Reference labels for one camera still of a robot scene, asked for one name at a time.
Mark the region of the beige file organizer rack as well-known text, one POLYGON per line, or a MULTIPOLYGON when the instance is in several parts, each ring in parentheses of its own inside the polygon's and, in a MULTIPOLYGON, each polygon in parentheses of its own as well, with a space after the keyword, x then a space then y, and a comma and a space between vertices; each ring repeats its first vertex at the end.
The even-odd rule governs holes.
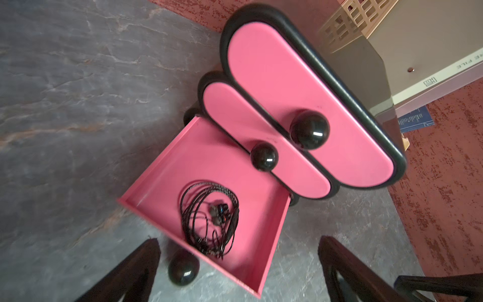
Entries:
POLYGON ((369 38, 398 0, 343 1, 318 34, 329 51, 336 52, 361 36, 369 38))

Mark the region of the beige cardboard folder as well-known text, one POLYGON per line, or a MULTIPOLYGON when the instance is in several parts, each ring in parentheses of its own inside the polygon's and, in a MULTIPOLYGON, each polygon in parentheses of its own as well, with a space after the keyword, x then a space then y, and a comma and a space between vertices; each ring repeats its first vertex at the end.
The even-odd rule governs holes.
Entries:
POLYGON ((398 1, 369 41, 403 103, 482 61, 482 1, 398 1))

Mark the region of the pink top drawer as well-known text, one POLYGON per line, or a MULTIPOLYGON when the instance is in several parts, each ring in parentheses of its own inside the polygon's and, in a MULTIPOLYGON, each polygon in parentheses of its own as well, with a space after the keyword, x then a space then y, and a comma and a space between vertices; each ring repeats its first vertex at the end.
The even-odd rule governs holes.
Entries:
POLYGON ((236 82, 285 129, 304 111, 326 118, 328 140, 310 155, 337 181, 375 187, 390 180, 390 157, 273 27, 241 26, 230 39, 228 65, 236 82))

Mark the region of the dark blue notebook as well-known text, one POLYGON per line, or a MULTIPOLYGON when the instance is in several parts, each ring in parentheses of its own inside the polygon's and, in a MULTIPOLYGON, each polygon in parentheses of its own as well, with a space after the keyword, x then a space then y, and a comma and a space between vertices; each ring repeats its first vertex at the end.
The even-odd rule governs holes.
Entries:
POLYGON ((435 122, 426 106, 411 111, 398 118, 401 133, 412 132, 434 126, 435 122))

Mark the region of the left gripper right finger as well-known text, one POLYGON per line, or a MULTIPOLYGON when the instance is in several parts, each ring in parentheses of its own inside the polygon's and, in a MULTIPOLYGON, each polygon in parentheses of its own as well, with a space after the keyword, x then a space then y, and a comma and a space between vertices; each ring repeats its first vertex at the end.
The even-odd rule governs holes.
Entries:
POLYGON ((318 257, 331 301, 345 301, 338 276, 362 301, 406 301, 336 238, 323 235, 318 257))

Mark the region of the black pink drawer cabinet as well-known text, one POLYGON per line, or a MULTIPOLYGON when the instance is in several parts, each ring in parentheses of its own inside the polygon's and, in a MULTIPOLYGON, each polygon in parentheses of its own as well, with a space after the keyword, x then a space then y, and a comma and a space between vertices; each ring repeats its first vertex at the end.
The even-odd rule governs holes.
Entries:
POLYGON ((370 190, 398 182, 406 172, 407 160, 383 60, 364 36, 336 52, 329 51, 319 37, 319 30, 339 6, 337 1, 253 1, 240 7, 223 27, 220 68, 200 79, 198 101, 184 114, 184 123, 189 123, 194 117, 205 117, 214 123, 249 154, 256 170, 270 174, 290 192, 292 204, 304 197, 291 191, 273 175, 272 170, 279 160, 275 147, 267 142, 258 142, 251 151, 247 151, 207 114, 203 93, 209 84, 215 82, 234 87, 302 156, 327 177, 332 185, 329 195, 321 199, 307 198, 309 200, 329 198, 341 187, 370 190), (285 129, 236 82, 228 65, 228 46, 231 37, 241 26, 253 22, 273 27, 385 151, 395 168, 390 180, 375 187, 352 187, 340 183, 310 155, 310 151, 321 147, 328 140, 330 127, 322 114, 304 111, 293 119, 289 129, 285 129))

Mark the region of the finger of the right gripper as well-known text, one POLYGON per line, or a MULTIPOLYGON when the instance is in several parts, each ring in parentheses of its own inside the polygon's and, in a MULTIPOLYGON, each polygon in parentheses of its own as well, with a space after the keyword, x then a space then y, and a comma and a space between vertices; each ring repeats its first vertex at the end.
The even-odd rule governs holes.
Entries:
POLYGON ((482 301, 482 274, 439 278, 399 276, 394 289, 409 301, 431 301, 420 291, 465 297, 465 301, 482 301))

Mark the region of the black earphones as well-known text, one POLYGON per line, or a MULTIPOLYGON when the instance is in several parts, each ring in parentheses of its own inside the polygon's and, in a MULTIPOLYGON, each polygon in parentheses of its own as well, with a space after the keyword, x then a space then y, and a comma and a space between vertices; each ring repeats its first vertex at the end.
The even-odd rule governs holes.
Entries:
POLYGON ((236 194, 209 181, 187 185, 179 198, 186 242, 201 254, 223 260, 233 248, 240 218, 236 194))

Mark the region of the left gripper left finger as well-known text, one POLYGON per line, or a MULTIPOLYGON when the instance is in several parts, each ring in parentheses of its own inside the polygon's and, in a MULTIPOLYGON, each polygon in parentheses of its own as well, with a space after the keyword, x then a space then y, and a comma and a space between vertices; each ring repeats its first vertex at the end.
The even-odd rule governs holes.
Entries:
POLYGON ((148 301, 161 251, 148 239, 77 301, 148 301))

